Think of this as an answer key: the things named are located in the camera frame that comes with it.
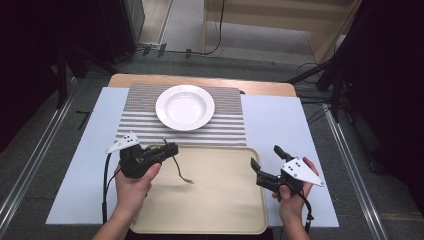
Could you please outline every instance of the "black cable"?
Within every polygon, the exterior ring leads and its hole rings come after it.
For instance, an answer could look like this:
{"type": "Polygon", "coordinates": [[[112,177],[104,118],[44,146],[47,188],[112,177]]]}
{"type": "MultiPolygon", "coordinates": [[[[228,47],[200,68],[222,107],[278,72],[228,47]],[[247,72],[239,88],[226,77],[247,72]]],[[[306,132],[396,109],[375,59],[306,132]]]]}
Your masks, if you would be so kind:
{"type": "Polygon", "coordinates": [[[298,98],[309,98],[309,99],[320,99],[320,100],[325,100],[322,97],[313,97],[313,96],[306,96],[306,95],[302,95],[302,94],[296,94],[298,98]]]}
{"type": "MultiPolygon", "coordinates": [[[[216,10],[216,8],[215,8],[215,0],[213,0],[212,1],[213,2],[213,5],[214,5],[214,11],[216,10]]],[[[216,34],[218,35],[218,36],[220,36],[221,35],[221,32],[220,31],[218,31],[218,25],[216,24],[216,21],[214,21],[214,26],[215,26],[215,32],[216,32],[216,34]]],[[[224,49],[221,47],[221,53],[219,54],[219,55],[217,55],[217,56],[213,56],[213,57],[219,57],[219,56],[221,56],[222,55],[222,53],[224,53],[224,49]]]]}
{"type": "Polygon", "coordinates": [[[283,227],[280,228],[280,240],[283,240],[283,227]]]}
{"type": "MultiPolygon", "coordinates": [[[[222,19],[224,17],[224,5],[225,5],[225,0],[222,1],[221,18],[220,18],[220,21],[219,21],[219,41],[218,41],[218,44],[216,45],[216,47],[215,47],[214,50],[212,50],[210,52],[207,52],[207,53],[202,53],[202,52],[187,52],[187,51],[185,51],[185,52],[183,52],[183,51],[166,51],[166,50],[164,52],[167,52],[167,53],[192,54],[192,55],[198,55],[198,56],[207,56],[207,55],[210,55],[210,54],[214,53],[219,48],[219,46],[221,45],[221,40],[222,40],[222,19]]],[[[140,48],[140,49],[137,49],[133,54],[130,54],[130,55],[127,55],[127,56],[125,56],[123,58],[120,58],[119,61],[123,61],[124,59],[126,59],[126,58],[128,58],[130,56],[133,56],[135,54],[138,54],[138,53],[142,52],[144,49],[145,49],[144,47],[143,48],[140,48]]]]}
{"type": "Polygon", "coordinates": [[[317,115],[320,111],[321,111],[322,109],[320,109],[320,110],[318,110],[318,111],[315,111],[314,112],[314,114],[312,114],[312,116],[310,116],[307,120],[306,120],[306,122],[309,122],[315,115],[317,115]]]}
{"type": "Polygon", "coordinates": [[[308,122],[308,125],[311,125],[312,123],[314,123],[314,122],[316,122],[316,121],[318,121],[318,119],[320,119],[322,116],[324,116],[328,111],[330,110],[330,108],[329,109],[327,109],[327,110],[325,110],[321,115],[319,115],[316,119],[314,119],[313,121],[311,121],[311,122],[308,122]]]}
{"type": "Polygon", "coordinates": [[[327,103],[326,101],[314,101],[314,102],[300,102],[301,104],[323,104],[327,103]]]}
{"type": "Polygon", "coordinates": [[[105,162],[105,172],[103,175],[103,203],[102,203],[102,217],[103,217],[103,224],[105,224],[107,222],[107,200],[106,200],[106,196],[107,196],[107,191],[109,190],[109,184],[112,181],[112,179],[115,178],[116,174],[118,174],[121,169],[119,168],[115,174],[113,174],[113,176],[109,179],[109,182],[107,181],[107,172],[108,172],[108,168],[109,168],[109,161],[110,161],[110,156],[112,155],[112,153],[109,153],[107,155],[106,158],[106,162],[105,162]]]}
{"type": "Polygon", "coordinates": [[[112,182],[112,180],[116,177],[116,175],[117,175],[120,171],[121,171],[121,168],[119,168],[119,169],[115,172],[115,174],[113,174],[113,176],[109,179],[109,182],[107,183],[107,187],[106,187],[106,195],[107,195],[107,192],[109,191],[109,185],[110,185],[110,182],[112,182]]]}
{"type": "MultiPolygon", "coordinates": [[[[296,69],[296,75],[297,76],[299,76],[299,69],[301,68],[301,67],[303,67],[303,66],[306,66],[306,65],[318,65],[317,63],[304,63],[304,64],[301,64],[299,67],[297,67],[297,69],[296,69]]],[[[313,82],[308,82],[308,81],[306,81],[306,79],[303,79],[303,81],[305,82],[305,83],[308,83],[308,84],[315,84],[315,83],[313,83],[313,82]]]]}
{"type": "Polygon", "coordinates": [[[102,203],[102,215],[103,215],[103,224],[107,221],[107,202],[106,202],[106,194],[107,194],[107,172],[109,168],[110,156],[112,153],[109,153],[105,162],[105,172],[103,175],[103,203],[102,203]]]}
{"type": "Polygon", "coordinates": [[[305,202],[306,208],[308,209],[308,215],[306,216],[306,223],[305,223],[305,231],[306,233],[309,232],[309,228],[311,227],[311,221],[314,220],[314,217],[312,216],[312,207],[309,203],[308,199],[306,199],[305,195],[303,195],[300,192],[297,192],[297,195],[302,198],[302,200],[305,202]]]}
{"type": "MultiPolygon", "coordinates": [[[[166,141],[166,138],[163,137],[162,140],[165,142],[165,145],[168,146],[168,142],[166,141]]],[[[192,180],[183,177],[183,175],[181,174],[181,169],[180,169],[180,166],[178,165],[177,159],[175,159],[175,156],[172,156],[172,158],[174,159],[175,165],[177,165],[178,176],[180,176],[180,178],[184,182],[194,184],[194,182],[192,180]]]]}

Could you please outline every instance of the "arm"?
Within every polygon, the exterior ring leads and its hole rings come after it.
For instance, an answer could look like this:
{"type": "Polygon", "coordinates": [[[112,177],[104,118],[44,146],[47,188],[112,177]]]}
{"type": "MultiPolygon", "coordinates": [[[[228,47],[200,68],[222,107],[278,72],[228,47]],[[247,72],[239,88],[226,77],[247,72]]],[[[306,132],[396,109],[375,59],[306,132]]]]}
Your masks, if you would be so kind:
{"type": "Polygon", "coordinates": [[[124,239],[131,222],[143,207],[143,202],[152,180],[159,173],[161,165],[152,165],[146,174],[139,178],[126,178],[122,172],[115,176],[118,203],[109,220],[100,228],[93,239],[124,239]]]}
{"type": "MultiPolygon", "coordinates": [[[[312,169],[312,171],[315,172],[315,174],[318,175],[315,165],[308,158],[303,158],[303,161],[312,169]]],[[[304,183],[303,193],[305,197],[308,197],[311,188],[311,183],[304,183]]],[[[310,239],[302,223],[302,208],[304,201],[298,195],[291,196],[289,187],[285,185],[280,186],[280,194],[272,194],[274,198],[277,198],[279,195],[281,196],[279,210],[280,218],[283,222],[288,238],[298,240],[310,239]]]]}

